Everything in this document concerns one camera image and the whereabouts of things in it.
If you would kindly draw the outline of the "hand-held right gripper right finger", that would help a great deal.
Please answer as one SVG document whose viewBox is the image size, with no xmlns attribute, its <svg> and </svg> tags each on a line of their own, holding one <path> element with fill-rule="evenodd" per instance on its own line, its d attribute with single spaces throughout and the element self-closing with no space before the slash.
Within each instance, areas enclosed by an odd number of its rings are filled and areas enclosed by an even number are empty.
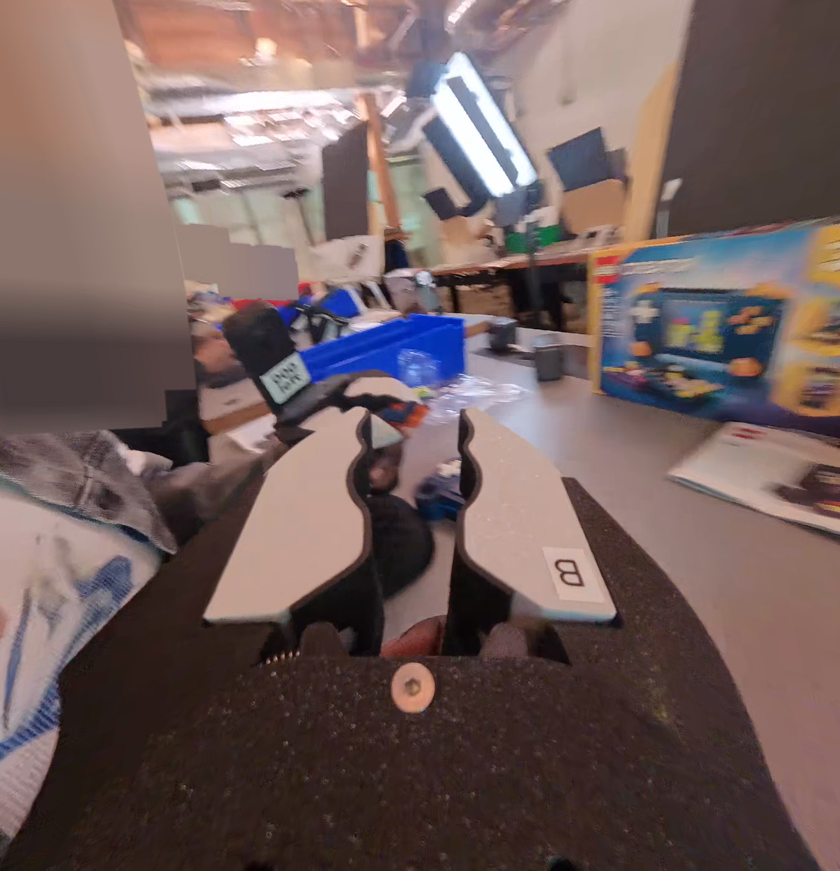
<svg viewBox="0 0 840 871">
<path fill-rule="evenodd" d="M 510 618 L 610 623 L 618 611 L 559 469 L 488 413 L 459 422 L 462 495 L 459 557 L 492 623 Z"/>
</svg>

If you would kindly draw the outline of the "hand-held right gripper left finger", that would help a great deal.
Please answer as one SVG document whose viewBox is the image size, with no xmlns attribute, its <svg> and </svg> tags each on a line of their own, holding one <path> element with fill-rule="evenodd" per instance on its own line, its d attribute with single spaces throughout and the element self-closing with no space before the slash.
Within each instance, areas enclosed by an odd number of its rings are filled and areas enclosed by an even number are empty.
<svg viewBox="0 0 840 871">
<path fill-rule="evenodd" d="M 360 484 L 370 413 L 336 414 L 273 464 L 204 611 L 207 623 L 286 623 L 370 556 Z"/>
</svg>

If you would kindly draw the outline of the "dark blue brick console model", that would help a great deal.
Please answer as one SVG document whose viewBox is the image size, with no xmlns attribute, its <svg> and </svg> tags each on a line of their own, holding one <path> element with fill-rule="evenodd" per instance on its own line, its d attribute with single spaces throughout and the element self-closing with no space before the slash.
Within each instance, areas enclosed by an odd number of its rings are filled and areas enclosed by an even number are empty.
<svg viewBox="0 0 840 871">
<path fill-rule="evenodd" d="M 461 458 L 455 457 L 436 466 L 415 488 L 415 506 L 425 520 L 455 521 L 465 506 L 461 489 Z"/>
</svg>

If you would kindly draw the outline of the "person's left forearm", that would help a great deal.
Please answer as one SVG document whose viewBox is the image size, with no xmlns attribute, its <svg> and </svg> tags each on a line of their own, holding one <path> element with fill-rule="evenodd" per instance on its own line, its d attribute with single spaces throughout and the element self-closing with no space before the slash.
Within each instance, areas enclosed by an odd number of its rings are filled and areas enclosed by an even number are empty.
<svg viewBox="0 0 840 871">
<path fill-rule="evenodd" d="M 146 479 L 146 488 L 179 547 L 221 517 L 246 487 L 287 451 L 287 446 L 273 436 L 252 450 L 240 447 L 228 436 L 217 436 L 213 448 L 207 463 L 186 464 Z"/>
</svg>

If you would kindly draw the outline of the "blue plastic bin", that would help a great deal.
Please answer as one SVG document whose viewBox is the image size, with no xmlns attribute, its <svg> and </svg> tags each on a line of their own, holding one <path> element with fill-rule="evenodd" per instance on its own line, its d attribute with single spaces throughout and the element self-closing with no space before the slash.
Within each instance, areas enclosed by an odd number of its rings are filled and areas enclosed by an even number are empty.
<svg viewBox="0 0 840 871">
<path fill-rule="evenodd" d="M 451 380 L 466 371 L 465 324 L 448 315 L 412 314 L 309 347 L 300 356 L 312 380 L 320 382 L 369 371 L 401 378 L 399 358 L 404 351 L 427 354 L 436 362 L 440 379 Z"/>
</svg>

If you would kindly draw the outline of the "black quilted cushion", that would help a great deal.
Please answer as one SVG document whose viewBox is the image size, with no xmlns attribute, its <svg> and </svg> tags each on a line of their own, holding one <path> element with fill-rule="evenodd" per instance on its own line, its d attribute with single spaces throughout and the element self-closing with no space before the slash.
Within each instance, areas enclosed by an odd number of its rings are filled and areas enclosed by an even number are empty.
<svg viewBox="0 0 840 871">
<path fill-rule="evenodd" d="M 436 552 L 435 538 L 418 510 L 401 497 L 372 494 L 367 506 L 375 571 L 388 601 L 428 569 Z"/>
</svg>

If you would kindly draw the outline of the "empty clear plastic bag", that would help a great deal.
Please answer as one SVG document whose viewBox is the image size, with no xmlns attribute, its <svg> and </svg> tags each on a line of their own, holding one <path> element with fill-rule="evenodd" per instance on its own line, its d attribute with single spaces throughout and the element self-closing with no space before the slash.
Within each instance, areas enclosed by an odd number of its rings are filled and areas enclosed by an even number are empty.
<svg viewBox="0 0 840 871">
<path fill-rule="evenodd" d="M 424 423 L 441 426 L 457 422 L 465 410 L 488 411 L 490 408 L 521 401 L 528 395 L 526 388 L 515 384 L 463 375 L 437 390 L 427 404 Z"/>
</svg>

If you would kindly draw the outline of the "long wooden desk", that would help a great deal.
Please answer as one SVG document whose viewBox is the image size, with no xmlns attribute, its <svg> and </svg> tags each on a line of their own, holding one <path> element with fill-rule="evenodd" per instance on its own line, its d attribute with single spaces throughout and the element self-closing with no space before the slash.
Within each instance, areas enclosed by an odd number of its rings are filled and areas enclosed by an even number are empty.
<svg viewBox="0 0 840 871">
<path fill-rule="evenodd" d="M 589 249 L 552 250 L 545 248 L 534 255 L 532 261 L 537 267 L 562 267 L 570 265 L 585 265 L 589 262 L 592 252 Z M 527 254 L 513 254 L 505 258 L 493 259 L 483 263 L 463 265 L 439 265 L 431 269 L 435 276 L 445 275 L 477 275 L 485 273 L 500 273 L 508 270 L 526 269 L 531 258 Z"/>
</svg>

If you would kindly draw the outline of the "black light stand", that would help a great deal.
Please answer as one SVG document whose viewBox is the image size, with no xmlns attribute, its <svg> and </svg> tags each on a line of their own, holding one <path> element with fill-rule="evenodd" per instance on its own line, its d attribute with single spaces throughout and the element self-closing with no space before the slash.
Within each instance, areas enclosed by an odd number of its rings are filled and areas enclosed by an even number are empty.
<svg viewBox="0 0 840 871">
<path fill-rule="evenodd" d="M 540 330 L 543 326 L 542 309 L 543 295 L 537 267 L 537 221 L 534 212 L 527 213 L 523 219 L 523 239 L 525 245 L 526 266 L 524 267 L 524 282 L 531 304 L 528 323 L 531 328 Z"/>
</svg>

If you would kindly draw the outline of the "person's grey jacket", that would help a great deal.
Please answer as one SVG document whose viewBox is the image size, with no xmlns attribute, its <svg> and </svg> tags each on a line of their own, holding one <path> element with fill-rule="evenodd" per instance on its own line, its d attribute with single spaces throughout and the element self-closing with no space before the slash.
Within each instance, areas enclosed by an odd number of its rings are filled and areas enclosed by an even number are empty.
<svg viewBox="0 0 840 871">
<path fill-rule="evenodd" d="M 172 531 L 108 430 L 0 436 L 0 483 L 70 516 L 120 528 L 167 554 Z"/>
</svg>

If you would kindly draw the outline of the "white instruction booklet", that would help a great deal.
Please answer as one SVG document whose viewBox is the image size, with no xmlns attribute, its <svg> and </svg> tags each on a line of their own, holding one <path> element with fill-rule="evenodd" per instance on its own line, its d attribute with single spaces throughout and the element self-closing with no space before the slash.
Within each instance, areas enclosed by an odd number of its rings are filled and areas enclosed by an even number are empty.
<svg viewBox="0 0 840 871">
<path fill-rule="evenodd" d="M 829 441 L 730 422 L 667 475 L 697 492 L 840 538 L 840 447 Z"/>
</svg>

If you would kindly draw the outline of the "person's printed white shirt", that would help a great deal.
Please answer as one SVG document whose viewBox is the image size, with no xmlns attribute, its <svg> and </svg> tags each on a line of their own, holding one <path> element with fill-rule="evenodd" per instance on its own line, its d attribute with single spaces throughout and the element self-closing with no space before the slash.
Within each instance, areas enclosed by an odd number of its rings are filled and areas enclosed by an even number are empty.
<svg viewBox="0 0 840 871">
<path fill-rule="evenodd" d="M 0 860 L 53 760 L 61 673 L 161 562 L 137 532 L 0 486 Z"/>
</svg>

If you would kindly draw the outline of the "studio light panel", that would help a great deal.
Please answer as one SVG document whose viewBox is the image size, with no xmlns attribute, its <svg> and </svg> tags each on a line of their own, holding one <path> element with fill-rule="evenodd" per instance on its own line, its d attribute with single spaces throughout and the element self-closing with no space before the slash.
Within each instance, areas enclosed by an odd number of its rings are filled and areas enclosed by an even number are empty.
<svg viewBox="0 0 840 871">
<path fill-rule="evenodd" d="M 510 226 L 539 206 L 543 188 L 531 157 L 468 55 L 415 63 L 406 95 L 428 102 L 432 116 L 421 132 L 468 198 L 458 206 L 444 188 L 425 193 L 440 221 L 496 203 L 496 222 Z"/>
</svg>

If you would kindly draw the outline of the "colourful toy brick set box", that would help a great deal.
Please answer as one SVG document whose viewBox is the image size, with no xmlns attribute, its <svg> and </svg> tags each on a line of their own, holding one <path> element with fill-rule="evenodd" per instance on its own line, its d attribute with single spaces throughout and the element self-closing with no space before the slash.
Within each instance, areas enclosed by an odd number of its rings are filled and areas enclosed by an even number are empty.
<svg viewBox="0 0 840 871">
<path fill-rule="evenodd" d="M 840 443 L 840 219 L 589 256 L 597 394 Z"/>
</svg>

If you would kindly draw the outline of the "black partition panel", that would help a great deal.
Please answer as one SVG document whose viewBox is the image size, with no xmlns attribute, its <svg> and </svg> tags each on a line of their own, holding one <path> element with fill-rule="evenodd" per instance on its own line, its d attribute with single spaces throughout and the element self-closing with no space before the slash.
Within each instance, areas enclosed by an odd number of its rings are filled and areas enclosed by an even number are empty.
<svg viewBox="0 0 840 871">
<path fill-rule="evenodd" d="M 673 235 L 840 216 L 840 1 L 697 1 L 662 180 Z"/>
</svg>

